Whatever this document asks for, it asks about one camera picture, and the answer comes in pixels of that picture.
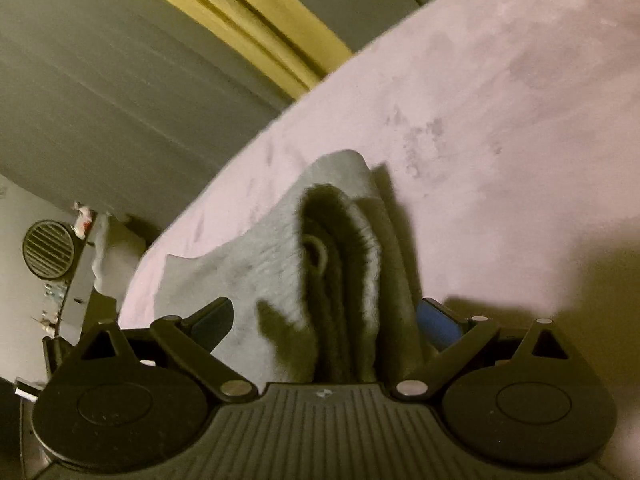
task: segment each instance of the mattress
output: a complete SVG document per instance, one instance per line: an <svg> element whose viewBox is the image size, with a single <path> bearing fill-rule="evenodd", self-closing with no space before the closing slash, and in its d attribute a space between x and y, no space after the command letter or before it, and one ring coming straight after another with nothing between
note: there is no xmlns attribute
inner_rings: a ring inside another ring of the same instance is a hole
<svg viewBox="0 0 640 480"><path fill-rule="evenodd" d="M637 0L435 0L233 158L149 249L121 310L148 326L168 254L247 231L318 156L360 152L414 299L551 317L612 391L602 457L640 478Z"/></svg>

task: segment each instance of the round vent grille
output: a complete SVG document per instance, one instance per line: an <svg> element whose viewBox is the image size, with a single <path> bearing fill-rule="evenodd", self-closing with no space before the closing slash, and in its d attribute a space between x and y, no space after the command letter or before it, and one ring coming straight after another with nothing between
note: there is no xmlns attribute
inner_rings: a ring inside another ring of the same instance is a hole
<svg viewBox="0 0 640 480"><path fill-rule="evenodd" d="M69 272L76 248L71 234L61 222L40 220L22 241L24 261L41 280L59 280Z"/></svg>

